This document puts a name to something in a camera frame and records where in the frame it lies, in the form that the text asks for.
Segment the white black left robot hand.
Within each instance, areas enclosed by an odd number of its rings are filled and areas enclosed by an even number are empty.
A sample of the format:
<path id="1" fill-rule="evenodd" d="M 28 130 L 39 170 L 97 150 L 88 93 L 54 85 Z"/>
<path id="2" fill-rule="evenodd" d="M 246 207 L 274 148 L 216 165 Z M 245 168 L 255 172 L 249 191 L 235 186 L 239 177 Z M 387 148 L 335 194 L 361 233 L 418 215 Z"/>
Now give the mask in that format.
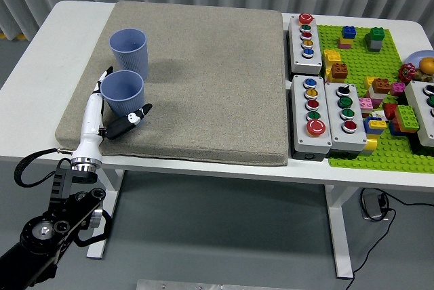
<path id="1" fill-rule="evenodd" d="M 114 140 L 139 127 L 150 109 L 152 105 L 144 99 L 143 78 L 130 70 L 115 71 L 109 67 L 87 101 L 80 143 L 72 154 L 72 169 L 91 172 L 99 169 L 102 141 Z"/>

